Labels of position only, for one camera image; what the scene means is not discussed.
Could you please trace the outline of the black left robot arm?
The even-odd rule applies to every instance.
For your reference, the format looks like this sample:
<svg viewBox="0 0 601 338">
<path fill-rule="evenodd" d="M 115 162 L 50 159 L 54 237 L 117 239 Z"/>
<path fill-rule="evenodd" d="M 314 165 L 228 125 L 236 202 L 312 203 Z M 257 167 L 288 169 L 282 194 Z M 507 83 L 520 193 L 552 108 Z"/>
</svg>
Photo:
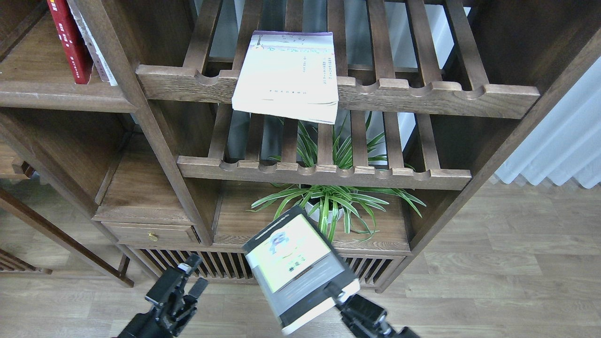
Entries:
<svg viewBox="0 0 601 338">
<path fill-rule="evenodd" d="M 177 267 L 167 268 L 146 293 L 145 298 L 152 304 L 152 308 L 146 313 L 137 313 L 118 336 L 120 338 L 179 336 L 197 313 L 198 298 L 208 286 L 208 280 L 200 277 L 189 293 L 185 294 L 186 282 L 200 263 L 202 257 L 192 254 Z"/>
</svg>

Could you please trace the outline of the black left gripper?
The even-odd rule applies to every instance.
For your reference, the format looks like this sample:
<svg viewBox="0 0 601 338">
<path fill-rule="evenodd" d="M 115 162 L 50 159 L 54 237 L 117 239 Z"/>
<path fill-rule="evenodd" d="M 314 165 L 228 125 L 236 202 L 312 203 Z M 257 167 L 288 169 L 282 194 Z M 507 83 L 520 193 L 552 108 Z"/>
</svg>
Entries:
<svg viewBox="0 0 601 338">
<path fill-rule="evenodd" d="M 179 336 L 197 312 L 197 299 L 208 287 L 208 280 L 199 277 L 187 295 L 184 287 L 202 261 L 197 254 L 189 255 L 178 268 L 168 268 L 146 294 L 153 305 L 149 321 L 167 336 Z"/>
</svg>

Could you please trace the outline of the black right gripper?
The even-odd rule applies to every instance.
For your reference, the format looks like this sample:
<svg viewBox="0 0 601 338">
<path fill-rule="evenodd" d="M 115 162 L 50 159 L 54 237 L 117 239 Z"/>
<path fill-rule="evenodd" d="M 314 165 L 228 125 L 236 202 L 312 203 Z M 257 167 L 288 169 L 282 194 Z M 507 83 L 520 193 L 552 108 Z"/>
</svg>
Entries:
<svg viewBox="0 0 601 338">
<path fill-rule="evenodd" d="M 343 323 L 357 338 L 418 338 L 409 327 L 395 331 L 386 321 L 388 312 L 359 294 L 348 297 L 335 282 L 324 287 L 324 293 L 337 303 Z"/>
</svg>

